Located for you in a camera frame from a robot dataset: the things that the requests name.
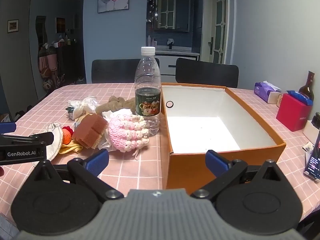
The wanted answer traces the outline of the white cloth pouch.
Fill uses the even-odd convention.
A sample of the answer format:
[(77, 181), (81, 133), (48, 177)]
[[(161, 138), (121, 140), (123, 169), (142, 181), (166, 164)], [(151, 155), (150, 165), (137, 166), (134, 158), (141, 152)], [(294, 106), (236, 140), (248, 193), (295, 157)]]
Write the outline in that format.
[(52, 161), (62, 146), (63, 141), (63, 131), (59, 123), (54, 122), (49, 124), (41, 133), (52, 132), (53, 142), (50, 145), (46, 146), (46, 156), (49, 161)]

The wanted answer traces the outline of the brown bear sponge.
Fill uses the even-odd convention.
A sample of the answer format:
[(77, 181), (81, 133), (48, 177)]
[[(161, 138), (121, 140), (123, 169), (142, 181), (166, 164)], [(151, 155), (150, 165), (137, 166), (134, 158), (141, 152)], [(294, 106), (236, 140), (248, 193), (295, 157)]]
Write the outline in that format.
[(107, 129), (107, 121), (100, 115), (86, 115), (76, 126), (72, 139), (85, 148), (96, 149)]

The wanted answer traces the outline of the orange crochet ball toy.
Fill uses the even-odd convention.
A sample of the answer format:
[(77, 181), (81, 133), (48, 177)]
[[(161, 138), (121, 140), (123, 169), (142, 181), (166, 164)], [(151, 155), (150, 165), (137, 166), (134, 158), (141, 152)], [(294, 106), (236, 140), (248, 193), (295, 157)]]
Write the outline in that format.
[(65, 127), (62, 128), (62, 132), (63, 132), (63, 141), (62, 141), (62, 143), (64, 145), (68, 145), (72, 140), (73, 130), (71, 129), (70, 126), (65, 126)]

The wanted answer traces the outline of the pink crochet plush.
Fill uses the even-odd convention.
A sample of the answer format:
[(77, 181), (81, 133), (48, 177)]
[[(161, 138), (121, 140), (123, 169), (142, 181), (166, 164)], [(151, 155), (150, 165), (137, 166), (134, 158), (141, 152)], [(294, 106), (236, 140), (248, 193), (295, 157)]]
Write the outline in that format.
[(108, 138), (112, 146), (120, 152), (138, 151), (149, 143), (149, 130), (146, 120), (135, 115), (130, 109), (110, 112), (108, 117)]

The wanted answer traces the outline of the orange cardboard box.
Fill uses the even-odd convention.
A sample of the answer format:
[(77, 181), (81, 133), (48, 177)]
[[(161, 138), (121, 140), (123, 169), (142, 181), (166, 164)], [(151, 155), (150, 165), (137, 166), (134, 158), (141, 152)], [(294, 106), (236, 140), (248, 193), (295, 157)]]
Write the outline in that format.
[(160, 153), (164, 189), (199, 189), (214, 179), (205, 165), (208, 150), (228, 160), (261, 165), (277, 161), (285, 142), (231, 89), (164, 83), (160, 112)]

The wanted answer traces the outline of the white plastic bag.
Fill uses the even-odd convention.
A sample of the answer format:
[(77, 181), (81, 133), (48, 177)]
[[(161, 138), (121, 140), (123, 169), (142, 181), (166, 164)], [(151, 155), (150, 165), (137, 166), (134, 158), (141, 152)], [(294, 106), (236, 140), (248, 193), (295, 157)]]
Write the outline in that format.
[(98, 102), (95, 97), (89, 96), (83, 100), (68, 101), (66, 111), (70, 119), (75, 120), (86, 114), (94, 114)]

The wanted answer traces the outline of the brown plush toy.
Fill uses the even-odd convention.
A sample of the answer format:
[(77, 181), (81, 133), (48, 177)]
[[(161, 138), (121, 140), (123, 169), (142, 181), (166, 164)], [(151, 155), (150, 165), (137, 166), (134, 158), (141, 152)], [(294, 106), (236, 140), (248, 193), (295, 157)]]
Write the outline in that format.
[(99, 115), (102, 115), (103, 112), (116, 112), (120, 109), (130, 109), (132, 113), (136, 112), (136, 101), (135, 98), (125, 100), (122, 97), (111, 96), (107, 103), (99, 105), (95, 108), (95, 112)]

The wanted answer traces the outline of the pink checked tablecloth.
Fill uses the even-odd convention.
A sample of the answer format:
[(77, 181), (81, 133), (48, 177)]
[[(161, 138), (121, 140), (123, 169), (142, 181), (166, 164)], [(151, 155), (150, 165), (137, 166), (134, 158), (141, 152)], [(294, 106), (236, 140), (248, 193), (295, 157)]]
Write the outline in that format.
[[(319, 209), (319, 185), (303, 175), (305, 154), (302, 147), (307, 138), (301, 131), (291, 132), (276, 119), (276, 105), (269, 105), (253, 91), (234, 89), (233, 92), (254, 109), (286, 142), (286, 148), (277, 164), (295, 189), (303, 204), (303, 217)], [(99, 103), (109, 97), (121, 96), (129, 99), (135, 90), (131, 83), (106, 83), (68, 85), (52, 92), (34, 106), (16, 123), (16, 135), (28, 136), (42, 133), (49, 124), (73, 126), (67, 118), (66, 105), (69, 101), (94, 96)], [(130, 189), (159, 189), (162, 186), (161, 155), (159, 136), (151, 138), (149, 146), (142, 150), (137, 159), (130, 153), (114, 152), (110, 162), (100, 174), (100, 179), (127, 194)], [(1, 215), (11, 218), (10, 206), (18, 189), (33, 170), (31, 163), (7, 165), (1, 177)]]

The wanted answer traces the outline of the smartphone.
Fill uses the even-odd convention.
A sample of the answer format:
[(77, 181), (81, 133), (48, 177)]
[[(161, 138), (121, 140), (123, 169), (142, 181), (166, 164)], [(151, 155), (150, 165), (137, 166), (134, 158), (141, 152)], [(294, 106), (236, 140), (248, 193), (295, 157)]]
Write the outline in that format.
[(304, 170), (304, 175), (311, 178), (316, 183), (319, 183), (319, 162), (320, 162), (319, 140), (320, 140), (320, 134), (317, 136), (310, 158)]

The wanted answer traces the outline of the purple tissue pack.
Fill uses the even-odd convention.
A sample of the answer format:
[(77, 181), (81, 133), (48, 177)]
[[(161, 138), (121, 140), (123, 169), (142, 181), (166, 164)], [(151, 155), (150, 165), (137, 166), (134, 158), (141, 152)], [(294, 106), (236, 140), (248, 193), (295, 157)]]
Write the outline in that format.
[(276, 104), (281, 94), (281, 89), (267, 81), (256, 82), (254, 93), (268, 104)]

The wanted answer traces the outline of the red box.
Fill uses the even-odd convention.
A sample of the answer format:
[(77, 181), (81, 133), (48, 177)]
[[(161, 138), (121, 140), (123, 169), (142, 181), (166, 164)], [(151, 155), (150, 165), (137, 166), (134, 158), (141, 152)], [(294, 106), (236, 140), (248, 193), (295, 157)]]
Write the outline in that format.
[(276, 116), (290, 131), (295, 132), (304, 128), (312, 106), (307, 106), (289, 94), (284, 94)]

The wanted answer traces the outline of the small framed picture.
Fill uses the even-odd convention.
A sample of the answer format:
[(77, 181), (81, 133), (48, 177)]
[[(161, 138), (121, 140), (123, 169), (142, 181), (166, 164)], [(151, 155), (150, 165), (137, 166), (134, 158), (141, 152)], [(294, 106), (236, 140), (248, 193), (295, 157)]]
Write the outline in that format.
[(13, 33), (19, 31), (19, 20), (8, 20), (8, 33)]

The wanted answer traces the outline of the blue crumpled bag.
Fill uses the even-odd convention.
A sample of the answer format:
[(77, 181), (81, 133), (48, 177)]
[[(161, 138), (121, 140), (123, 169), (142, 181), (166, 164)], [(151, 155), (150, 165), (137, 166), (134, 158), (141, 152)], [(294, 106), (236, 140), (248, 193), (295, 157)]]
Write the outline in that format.
[(307, 96), (295, 91), (295, 90), (288, 90), (287, 93), (292, 96), (293, 98), (297, 99), (298, 101), (300, 101), (301, 103), (307, 105), (307, 106), (312, 106), (313, 105), (313, 101), (308, 98)]

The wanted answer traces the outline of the clear plastic water bottle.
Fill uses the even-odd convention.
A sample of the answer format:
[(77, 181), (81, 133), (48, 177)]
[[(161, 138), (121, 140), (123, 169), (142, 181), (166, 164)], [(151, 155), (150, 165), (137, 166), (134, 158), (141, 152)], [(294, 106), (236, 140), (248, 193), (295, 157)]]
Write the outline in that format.
[(159, 131), (161, 111), (161, 74), (155, 59), (155, 47), (142, 47), (135, 73), (135, 111), (146, 121), (149, 136)]

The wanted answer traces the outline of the black chair right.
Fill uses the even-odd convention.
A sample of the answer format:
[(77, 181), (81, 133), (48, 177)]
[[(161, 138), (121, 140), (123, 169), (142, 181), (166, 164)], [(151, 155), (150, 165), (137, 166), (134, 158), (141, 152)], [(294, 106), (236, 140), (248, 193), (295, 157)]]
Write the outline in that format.
[(178, 58), (175, 78), (178, 83), (237, 88), (239, 68), (236, 65)]

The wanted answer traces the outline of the brown glass bottle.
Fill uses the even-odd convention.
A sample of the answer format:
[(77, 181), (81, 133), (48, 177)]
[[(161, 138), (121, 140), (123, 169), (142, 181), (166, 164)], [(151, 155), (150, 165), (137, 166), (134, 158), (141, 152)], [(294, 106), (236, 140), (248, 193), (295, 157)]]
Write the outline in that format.
[(315, 74), (313, 72), (309, 71), (305, 85), (300, 87), (298, 91), (300, 94), (303, 94), (304, 96), (309, 98), (311, 101), (314, 100), (314, 93), (312, 91), (314, 75)]

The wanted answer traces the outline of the white cabinet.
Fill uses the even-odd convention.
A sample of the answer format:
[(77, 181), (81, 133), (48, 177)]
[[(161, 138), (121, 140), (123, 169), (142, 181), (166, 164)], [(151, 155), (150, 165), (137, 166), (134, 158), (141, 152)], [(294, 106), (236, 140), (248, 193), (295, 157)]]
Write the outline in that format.
[(199, 61), (200, 54), (185, 50), (156, 50), (155, 58), (159, 60), (161, 82), (176, 82), (176, 61), (179, 58)]

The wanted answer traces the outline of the white glass door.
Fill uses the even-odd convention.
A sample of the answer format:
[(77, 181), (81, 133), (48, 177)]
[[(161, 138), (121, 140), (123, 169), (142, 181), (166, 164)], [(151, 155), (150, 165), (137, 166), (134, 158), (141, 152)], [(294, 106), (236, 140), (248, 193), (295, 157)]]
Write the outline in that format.
[(200, 60), (231, 64), (236, 27), (236, 0), (203, 0)]

